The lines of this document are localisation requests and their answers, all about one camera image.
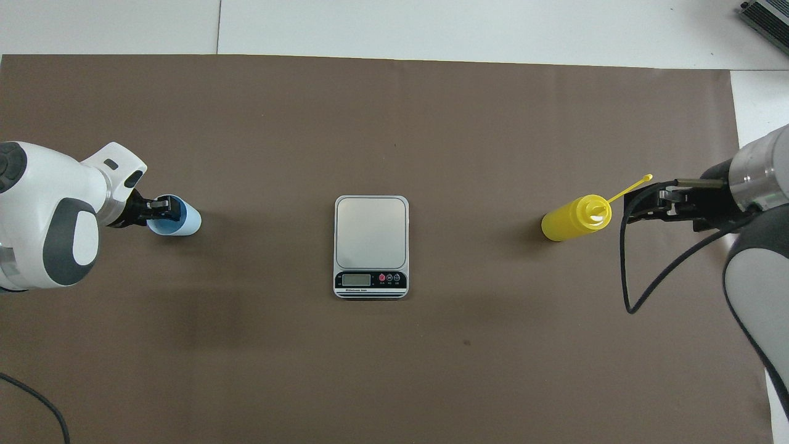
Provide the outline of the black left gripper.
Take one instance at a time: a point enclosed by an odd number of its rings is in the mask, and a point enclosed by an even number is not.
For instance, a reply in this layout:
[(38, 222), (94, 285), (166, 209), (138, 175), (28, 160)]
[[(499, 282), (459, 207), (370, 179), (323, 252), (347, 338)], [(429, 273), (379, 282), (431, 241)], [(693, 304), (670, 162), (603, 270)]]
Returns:
[(108, 227), (120, 229), (132, 225), (146, 226), (147, 220), (152, 224), (182, 224), (185, 213), (176, 207), (177, 200), (172, 195), (161, 195), (150, 200), (142, 197), (137, 189), (133, 189), (124, 209)]

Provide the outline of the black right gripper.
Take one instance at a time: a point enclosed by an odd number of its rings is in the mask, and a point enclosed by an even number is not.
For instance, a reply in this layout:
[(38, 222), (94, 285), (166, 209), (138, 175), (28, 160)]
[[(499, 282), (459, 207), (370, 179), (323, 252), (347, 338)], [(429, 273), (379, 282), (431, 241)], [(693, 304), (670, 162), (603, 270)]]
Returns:
[(696, 232), (717, 229), (723, 231), (736, 224), (747, 224), (758, 213), (750, 206), (742, 210), (735, 202), (727, 181), (679, 181), (678, 183), (653, 183), (633, 189), (625, 194), (625, 202), (649, 199), (660, 191), (671, 189), (678, 197), (671, 206), (637, 206), (625, 214), (626, 220), (690, 221)]

